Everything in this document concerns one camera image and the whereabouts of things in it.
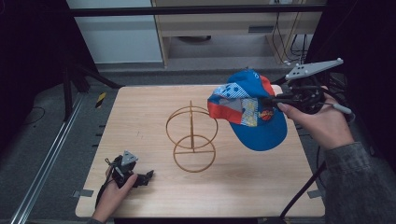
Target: person's hand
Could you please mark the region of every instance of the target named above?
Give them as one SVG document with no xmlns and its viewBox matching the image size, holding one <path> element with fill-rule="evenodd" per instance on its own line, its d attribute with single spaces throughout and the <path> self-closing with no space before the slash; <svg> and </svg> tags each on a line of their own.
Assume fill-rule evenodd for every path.
<svg viewBox="0 0 396 224">
<path fill-rule="evenodd" d="M 337 104 L 328 94 L 325 94 L 325 98 L 325 103 Z M 344 115 L 331 105 L 324 105 L 314 115 L 305 114 L 291 105 L 278 104 L 277 106 L 289 119 L 301 124 L 325 149 L 333 149 L 354 142 Z"/>
<path fill-rule="evenodd" d="M 120 189 L 114 180 L 110 181 L 96 206 L 92 218 L 105 223 L 120 206 L 122 200 L 128 195 L 136 179 L 137 174 L 131 175 Z"/>
</svg>

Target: wooden table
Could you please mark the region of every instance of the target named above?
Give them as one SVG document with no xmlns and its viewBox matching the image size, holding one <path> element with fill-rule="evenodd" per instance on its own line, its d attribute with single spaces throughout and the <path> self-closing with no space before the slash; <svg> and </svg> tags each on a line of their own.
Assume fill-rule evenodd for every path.
<svg viewBox="0 0 396 224">
<path fill-rule="evenodd" d="M 97 192 L 106 179 L 105 159 L 112 161 L 125 149 L 139 158 L 134 168 L 136 173 L 155 172 L 148 186 L 132 190 L 114 217 L 279 216 L 312 175 L 291 120 L 287 119 L 289 132 L 285 141 L 274 149 L 258 152 L 244 147 L 228 121 L 218 119 L 219 131 L 213 140 L 216 158 L 208 169 L 190 173 L 180 169 L 174 161 L 175 144 L 166 134 L 166 122 L 175 111 L 189 106 L 190 102 L 193 106 L 206 108 L 206 99 L 216 87 L 121 88 L 84 186 L 94 193 L 91 197 L 79 198 L 77 216 L 92 215 Z M 189 114 L 169 121 L 168 130 L 174 140 L 190 134 Z M 216 122 L 205 114 L 192 114 L 194 134 L 210 139 L 216 132 Z M 194 139 L 195 145 L 205 142 L 203 138 Z M 182 143 L 188 145 L 190 138 L 186 141 Z M 211 156 L 206 156 L 189 160 L 198 167 L 208 163 Z M 288 217 L 323 215 L 322 200 L 310 199 L 307 194 L 288 212 Z"/>
</svg>

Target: baseball cap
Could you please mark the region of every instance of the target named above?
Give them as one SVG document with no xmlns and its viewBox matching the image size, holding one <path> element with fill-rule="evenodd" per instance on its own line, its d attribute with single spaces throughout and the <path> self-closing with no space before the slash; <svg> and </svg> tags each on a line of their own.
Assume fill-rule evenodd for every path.
<svg viewBox="0 0 396 224">
<path fill-rule="evenodd" d="M 263 105 L 261 98 L 275 96 L 270 81 L 252 69 L 229 77 L 227 84 L 213 90 L 207 99 L 209 117 L 226 119 L 246 147 L 264 151 L 278 146 L 288 129 L 277 108 Z"/>
</svg>

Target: black cable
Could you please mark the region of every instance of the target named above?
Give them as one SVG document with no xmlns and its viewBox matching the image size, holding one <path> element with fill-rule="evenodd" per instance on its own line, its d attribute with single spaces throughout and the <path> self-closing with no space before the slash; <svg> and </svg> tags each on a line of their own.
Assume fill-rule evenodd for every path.
<svg viewBox="0 0 396 224">
<path fill-rule="evenodd" d="M 291 207 L 297 202 L 297 200 L 311 187 L 311 185 L 315 182 L 318 176 L 326 169 L 326 162 L 324 161 L 317 171 L 309 178 L 309 180 L 305 183 L 305 185 L 298 191 L 298 193 L 291 199 L 288 205 L 285 207 L 283 212 L 280 214 L 280 218 L 284 219 L 286 214 L 289 212 Z"/>
<path fill-rule="evenodd" d="M 303 41 L 303 50 L 301 52 L 301 56 L 300 56 L 300 64 L 303 64 L 305 61 L 305 42 L 306 42 L 306 35 L 304 35 L 304 41 Z"/>
<path fill-rule="evenodd" d="M 344 96 L 344 93 L 345 93 L 344 88 L 340 88 L 340 87 L 338 87 L 336 85 L 333 85 L 333 84 L 330 84 L 328 87 L 329 87 L 329 89 L 332 88 L 332 93 L 334 93 L 336 95 L 342 93 L 343 96 Z"/>
<path fill-rule="evenodd" d="M 298 54 L 294 54 L 294 51 L 300 51 L 299 49 L 293 49 L 294 44 L 296 43 L 297 35 L 294 36 L 293 41 L 291 41 L 291 46 L 290 46 L 290 53 L 294 56 L 300 56 Z"/>
<path fill-rule="evenodd" d="M 347 88 L 347 85 L 342 81 L 338 80 L 335 77 L 330 77 L 330 84 L 334 85 L 339 90 L 344 91 Z"/>
<path fill-rule="evenodd" d="M 344 91 L 346 88 L 344 88 L 343 86 L 340 86 L 338 83 L 330 81 L 330 83 L 327 85 L 329 88 L 336 88 L 339 91 Z"/>
<path fill-rule="evenodd" d="M 279 14 L 280 14 L 279 12 L 276 13 L 276 23 L 275 23 L 275 26 L 274 26 L 274 30 L 273 30 L 273 32 L 272 32 L 272 41 L 273 41 L 273 45 L 274 45 L 274 48 L 275 48 L 275 50 L 276 50 L 276 54 L 277 54 L 277 56 L 279 57 L 279 60 L 282 60 L 282 57 L 280 57 L 279 51 L 277 50 L 277 47 L 276 47 L 276 44 L 275 44 L 275 40 L 274 40 L 274 39 L 275 39 L 275 31 L 277 30 L 277 32 L 278 32 L 278 34 L 279 34 L 280 42 L 282 43 L 283 53 L 285 54 L 286 58 L 288 58 L 289 62 L 292 63 L 292 62 L 294 62 L 294 61 L 297 61 L 298 59 L 291 59 L 291 58 L 288 56 L 288 53 L 286 52 L 285 43 L 283 42 L 283 38 L 282 38 L 282 35 L 281 35 L 281 33 L 280 33 L 280 29 L 279 29 Z"/>
<path fill-rule="evenodd" d="M 46 115 L 46 110 L 43 107 L 41 107 L 41 106 L 34 106 L 33 109 L 41 109 L 43 111 L 43 114 L 40 116 L 40 118 L 38 118 L 36 120 L 33 120 L 33 121 L 30 121 L 30 122 L 27 122 L 27 123 L 23 123 L 23 125 L 29 125 L 29 124 L 36 123 L 39 120 L 41 120 L 44 117 L 44 115 Z"/>
<path fill-rule="evenodd" d="M 347 76 L 343 74 L 343 79 L 344 79 L 344 85 L 347 87 Z"/>
<path fill-rule="evenodd" d="M 99 189 L 98 195 L 97 195 L 97 197 L 96 197 L 95 208 L 96 208 L 96 206 L 99 204 L 100 198 L 102 197 L 103 192 L 104 192 L 105 189 L 107 188 L 108 183 L 110 183 L 111 181 L 113 181 L 113 180 L 110 180 L 110 181 L 108 181 L 108 180 L 110 179 L 111 175 L 113 174 L 113 170 L 114 170 L 115 164 L 114 164 L 114 163 L 111 163 L 111 162 L 108 162 L 108 159 L 106 159 L 106 162 L 110 165 L 111 168 L 110 168 L 110 171 L 109 171 L 108 174 L 107 174 L 105 183 L 104 183 L 104 184 L 102 185 L 102 187 Z"/>
<path fill-rule="evenodd" d="M 320 155 L 320 146 L 318 146 L 318 149 L 317 149 L 317 169 L 319 168 L 319 155 Z M 318 175 L 318 180 L 319 180 L 321 186 L 323 186 L 323 188 L 326 189 L 326 185 L 323 183 L 323 180 L 320 175 Z"/>
<path fill-rule="evenodd" d="M 338 95 L 334 94 L 332 91 L 321 88 L 325 93 L 329 94 L 332 98 L 334 98 L 338 104 L 345 106 L 345 101 L 341 99 Z"/>
</svg>

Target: sleeve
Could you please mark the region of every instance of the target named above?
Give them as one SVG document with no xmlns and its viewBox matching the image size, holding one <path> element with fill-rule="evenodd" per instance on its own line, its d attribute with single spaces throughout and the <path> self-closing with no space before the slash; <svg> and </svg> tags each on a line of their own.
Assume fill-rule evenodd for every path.
<svg viewBox="0 0 396 224">
<path fill-rule="evenodd" d="M 87 224 L 103 224 L 103 223 L 96 219 L 90 218 L 88 219 Z"/>
<path fill-rule="evenodd" d="M 325 151 L 326 223 L 396 223 L 396 194 L 361 143 Z"/>
</svg>

